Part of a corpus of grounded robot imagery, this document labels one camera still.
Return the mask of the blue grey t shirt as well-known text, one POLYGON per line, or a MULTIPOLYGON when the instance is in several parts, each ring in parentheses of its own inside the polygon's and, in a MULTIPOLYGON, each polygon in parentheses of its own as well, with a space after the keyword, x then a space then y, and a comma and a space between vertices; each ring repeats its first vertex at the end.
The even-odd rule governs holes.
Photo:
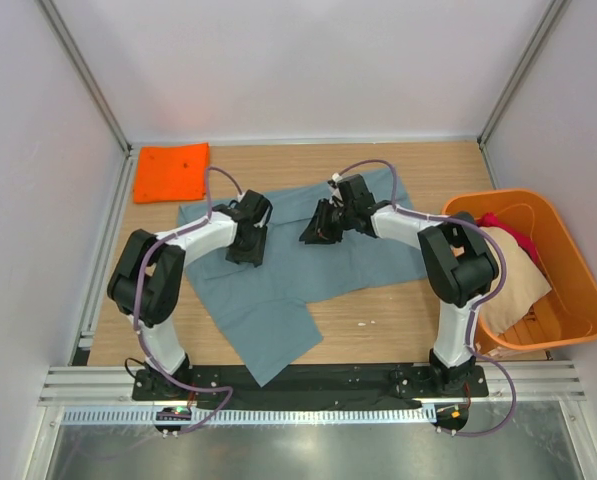
POLYGON ((348 231, 335 245, 300 242, 317 202, 329 194, 324 183, 267 193, 273 212, 261 266, 232 263, 219 249, 185 270, 261 386, 321 342, 308 304, 426 276, 420 251, 398 241, 348 231))

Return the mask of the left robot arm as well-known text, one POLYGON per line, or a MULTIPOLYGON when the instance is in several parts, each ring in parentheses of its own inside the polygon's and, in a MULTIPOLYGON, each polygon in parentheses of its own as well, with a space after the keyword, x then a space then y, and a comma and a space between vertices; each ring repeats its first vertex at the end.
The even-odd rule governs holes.
POLYGON ((272 211, 265 196, 248 190, 173 230, 150 233, 138 229, 130 234, 109 280, 107 296, 131 321, 145 354, 145 372, 167 399, 180 399, 194 389, 189 357, 173 322, 185 269, 221 249, 231 263, 260 266, 272 211))

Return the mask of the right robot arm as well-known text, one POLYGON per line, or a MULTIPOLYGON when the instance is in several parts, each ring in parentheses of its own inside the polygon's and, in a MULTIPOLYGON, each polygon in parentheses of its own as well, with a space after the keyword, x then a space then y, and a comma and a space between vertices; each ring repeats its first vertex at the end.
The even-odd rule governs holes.
POLYGON ((395 199, 377 201, 360 174, 335 174, 328 185, 331 195, 318 201, 300 241, 335 244, 344 232, 354 230, 419 250, 440 302, 428 381, 442 396, 464 390, 475 369, 480 308, 499 293, 507 278, 501 248, 468 213, 432 215, 407 209, 395 199))

